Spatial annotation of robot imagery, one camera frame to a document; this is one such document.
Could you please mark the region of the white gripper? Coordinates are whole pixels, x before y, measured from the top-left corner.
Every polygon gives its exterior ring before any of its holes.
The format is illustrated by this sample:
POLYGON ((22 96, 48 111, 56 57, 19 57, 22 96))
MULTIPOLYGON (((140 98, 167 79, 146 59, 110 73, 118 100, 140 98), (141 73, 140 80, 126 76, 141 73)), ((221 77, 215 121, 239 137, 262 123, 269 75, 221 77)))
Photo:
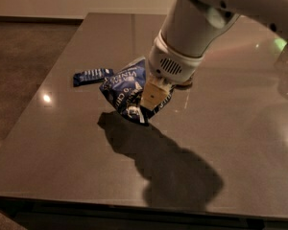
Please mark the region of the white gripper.
POLYGON ((173 84, 189 84, 204 56, 185 56, 170 47, 158 33, 148 58, 147 78, 140 105, 152 111, 169 95, 173 84))

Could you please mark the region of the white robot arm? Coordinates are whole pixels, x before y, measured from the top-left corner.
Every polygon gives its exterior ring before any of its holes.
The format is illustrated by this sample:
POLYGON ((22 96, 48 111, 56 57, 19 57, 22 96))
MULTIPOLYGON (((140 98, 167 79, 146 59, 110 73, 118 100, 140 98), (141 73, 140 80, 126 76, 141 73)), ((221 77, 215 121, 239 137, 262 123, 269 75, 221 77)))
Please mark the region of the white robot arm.
POLYGON ((141 105, 152 110, 175 85, 188 82, 205 51, 244 15, 288 45, 288 0, 176 0, 149 54, 141 105))

